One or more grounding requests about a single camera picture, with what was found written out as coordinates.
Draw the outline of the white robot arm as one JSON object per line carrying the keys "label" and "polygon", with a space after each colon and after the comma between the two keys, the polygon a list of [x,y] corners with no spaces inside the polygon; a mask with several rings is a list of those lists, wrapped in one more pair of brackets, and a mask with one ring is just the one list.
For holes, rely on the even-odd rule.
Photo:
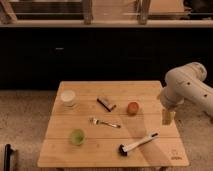
{"label": "white robot arm", "polygon": [[205,66],[199,62],[191,62],[169,70],[165,75],[166,86],[159,94],[164,107],[162,124],[170,125],[175,117],[175,109],[185,99],[195,103],[213,117],[213,88],[206,85]]}

